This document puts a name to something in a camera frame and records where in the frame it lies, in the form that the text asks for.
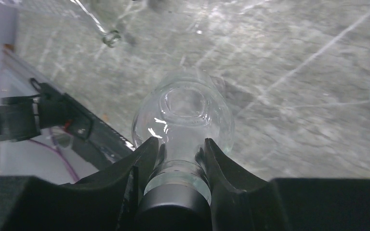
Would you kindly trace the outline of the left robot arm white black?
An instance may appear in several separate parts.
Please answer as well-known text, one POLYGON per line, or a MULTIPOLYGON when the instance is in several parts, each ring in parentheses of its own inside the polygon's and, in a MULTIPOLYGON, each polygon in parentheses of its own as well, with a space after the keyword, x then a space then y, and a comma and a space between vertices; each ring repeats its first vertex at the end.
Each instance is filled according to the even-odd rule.
POLYGON ((87 139, 93 126, 88 112, 68 94, 49 83, 31 78, 36 95, 12 96, 1 100, 0 141, 25 141, 46 128, 62 127, 68 134, 87 139))

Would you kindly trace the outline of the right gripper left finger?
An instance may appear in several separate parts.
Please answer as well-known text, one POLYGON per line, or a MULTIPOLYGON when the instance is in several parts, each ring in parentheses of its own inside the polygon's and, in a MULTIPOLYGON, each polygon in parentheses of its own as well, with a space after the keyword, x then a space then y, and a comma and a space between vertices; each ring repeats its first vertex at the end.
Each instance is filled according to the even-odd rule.
POLYGON ((74 184, 0 176, 0 231, 134 231, 140 191, 158 148, 149 138, 131 155, 74 184))

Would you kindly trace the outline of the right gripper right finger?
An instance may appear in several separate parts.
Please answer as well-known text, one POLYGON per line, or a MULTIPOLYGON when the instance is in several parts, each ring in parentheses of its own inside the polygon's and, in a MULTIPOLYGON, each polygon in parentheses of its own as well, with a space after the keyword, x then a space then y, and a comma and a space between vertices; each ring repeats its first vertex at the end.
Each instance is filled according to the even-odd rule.
POLYGON ((370 179, 265 181, 205 140, 215 231, 370 231, 370 179))

